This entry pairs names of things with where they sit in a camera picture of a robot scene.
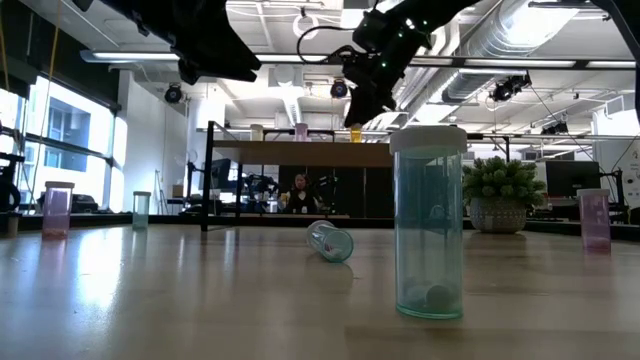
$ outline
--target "person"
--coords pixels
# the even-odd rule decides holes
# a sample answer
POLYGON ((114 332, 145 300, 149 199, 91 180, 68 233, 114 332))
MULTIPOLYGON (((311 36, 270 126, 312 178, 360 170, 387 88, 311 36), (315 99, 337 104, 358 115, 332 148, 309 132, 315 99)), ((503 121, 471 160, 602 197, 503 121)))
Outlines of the person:
POLYGON ((317 214, 318 203, 321 199, 313 194, 309 188, 309 181, 303 174, 296 175, 294 185, 284 197, 288 199, 285 213, 293 214, 317 214))

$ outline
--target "table surface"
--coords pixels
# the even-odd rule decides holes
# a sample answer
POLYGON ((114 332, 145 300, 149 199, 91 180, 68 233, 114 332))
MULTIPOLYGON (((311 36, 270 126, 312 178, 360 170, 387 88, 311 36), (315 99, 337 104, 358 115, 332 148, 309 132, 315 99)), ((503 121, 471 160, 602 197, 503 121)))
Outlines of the table surface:
POLYGON ((214 151, 242 164, 391 167, 389 144, 215 141, 214 151))
POLYGON ((638 359, 640 247, 465 233, 465 316, 395 310, 393 232, 329 264, 305 229, 0 240, 0 359, 638 359))

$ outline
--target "potted plant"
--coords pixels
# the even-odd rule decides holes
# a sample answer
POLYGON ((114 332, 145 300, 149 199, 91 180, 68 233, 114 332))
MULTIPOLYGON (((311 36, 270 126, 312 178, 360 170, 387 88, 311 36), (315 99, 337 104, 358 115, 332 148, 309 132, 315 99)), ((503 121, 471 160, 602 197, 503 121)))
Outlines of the potted plant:
POLYGON ((463 168, 463 192, 473 226, 489 233, 513 234, 527 222, 527 206, 543 202, 536 181, 536 165, 503 159, 476 159, 473 167, 463 168))

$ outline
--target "white cap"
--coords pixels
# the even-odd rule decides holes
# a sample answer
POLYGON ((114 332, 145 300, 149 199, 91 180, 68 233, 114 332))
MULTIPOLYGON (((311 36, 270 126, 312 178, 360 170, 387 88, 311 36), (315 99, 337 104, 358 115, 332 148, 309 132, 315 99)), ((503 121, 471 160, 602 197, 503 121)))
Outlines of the white cap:
POLYGON ((44 187, 47 189, 73 189, 76 186, 74 183, 68 183, 64 181, 47 181, 44 183, 44 187))
POLYGON ((609 189, 580 189, 576 192, 578 196, 606 196, 609 197, 609 189))
POLYGON ((450 155, 467 152, 467 132, 455 126, 421 126, 396 131, 391 135, 391 154, 408 149, 442 147, 450 155))

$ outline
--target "purple container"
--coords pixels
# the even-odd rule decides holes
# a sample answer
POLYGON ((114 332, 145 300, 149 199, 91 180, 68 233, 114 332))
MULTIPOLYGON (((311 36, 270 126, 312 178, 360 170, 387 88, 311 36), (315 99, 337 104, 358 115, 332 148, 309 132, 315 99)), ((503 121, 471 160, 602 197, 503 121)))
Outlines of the purple container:
POLYGON ((582 244, 587 252, 611 252, 609 190, 578 190, 582 244))
POLYGON ((42 209, 42 239, 64 240, 69 236, 73 183, 47 181, 42 209))

